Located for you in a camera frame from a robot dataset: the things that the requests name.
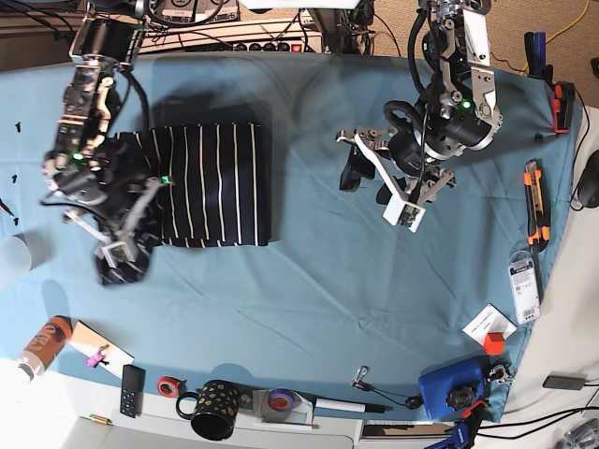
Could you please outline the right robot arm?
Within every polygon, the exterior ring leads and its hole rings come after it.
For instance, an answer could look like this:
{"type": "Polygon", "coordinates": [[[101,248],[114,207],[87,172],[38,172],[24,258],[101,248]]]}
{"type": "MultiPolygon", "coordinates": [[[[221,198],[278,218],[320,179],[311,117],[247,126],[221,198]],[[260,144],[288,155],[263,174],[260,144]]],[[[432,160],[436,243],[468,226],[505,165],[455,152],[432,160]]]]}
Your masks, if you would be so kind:
{"type": "Polygon", "coordinates": [[[136,235],[164,185],[151,175],[141,149],[110,134],[124,107],[116,75],[138,95],[141,133],[150,130],[147,95],[133,75],[148,10],[146,1],[90,2],[69,51],[74,78],[42,166],[50,191],[41,205],[63,208],[65,221],[98,240],[99,259],[113,269],[139,262],[136,235]]]}

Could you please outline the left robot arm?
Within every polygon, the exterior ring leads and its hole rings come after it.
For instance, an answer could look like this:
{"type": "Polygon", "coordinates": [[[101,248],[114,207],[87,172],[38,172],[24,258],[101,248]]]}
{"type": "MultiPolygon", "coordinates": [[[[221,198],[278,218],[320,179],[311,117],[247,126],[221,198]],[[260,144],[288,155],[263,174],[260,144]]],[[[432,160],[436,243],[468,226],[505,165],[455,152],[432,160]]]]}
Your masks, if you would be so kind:
{"type": "Polygon", "coordinates": [[[407,44],[415,104],[383,106],[387,128],[358,127],[336,139],[350,151],[339,188],[355,192],[381,177],[376,200],[391,225],[417,232],[426,206],[456,185],[443,163],[466,150],[481,151],[503,125],[490,67],[489,1],[422,1],[407,44]]]}

